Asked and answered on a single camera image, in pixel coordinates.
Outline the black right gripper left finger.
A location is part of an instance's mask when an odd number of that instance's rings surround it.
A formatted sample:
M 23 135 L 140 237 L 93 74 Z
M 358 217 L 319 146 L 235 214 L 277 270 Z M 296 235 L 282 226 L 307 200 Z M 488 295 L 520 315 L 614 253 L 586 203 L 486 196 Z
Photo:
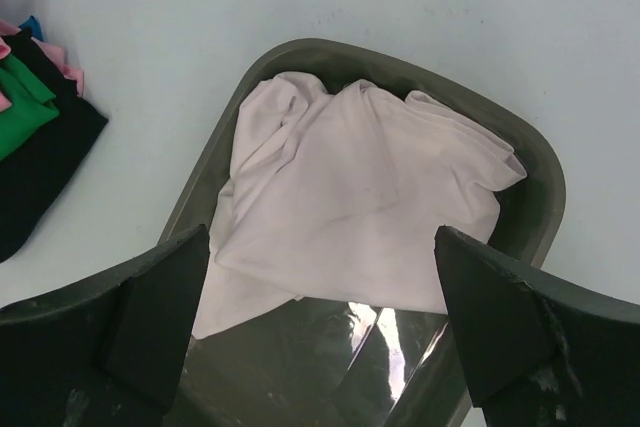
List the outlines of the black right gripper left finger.
M 2 308 L 2 425 L 161 425 L 176 397 L 208 262 L 208 230 L 198 225 Z

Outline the white t shirt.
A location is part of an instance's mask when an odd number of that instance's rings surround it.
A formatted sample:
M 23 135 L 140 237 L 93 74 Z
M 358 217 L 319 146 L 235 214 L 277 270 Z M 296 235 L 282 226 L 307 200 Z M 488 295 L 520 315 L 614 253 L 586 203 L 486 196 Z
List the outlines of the white t shirt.
M 437 229 L 489 240 L 497 194 L 526 175 L 511 145 L 426 93 L 262 81 L 238 110 L 193 335 L 300 298 L 442 314 Z

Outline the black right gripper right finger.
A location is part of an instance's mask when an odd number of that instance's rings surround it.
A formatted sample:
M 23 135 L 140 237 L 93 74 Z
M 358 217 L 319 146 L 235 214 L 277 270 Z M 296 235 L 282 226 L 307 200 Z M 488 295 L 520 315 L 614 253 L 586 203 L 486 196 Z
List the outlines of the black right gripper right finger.
M 636 426 L 639 307 L 448 226 L 435 259 L 468 392 L 489 426 Z

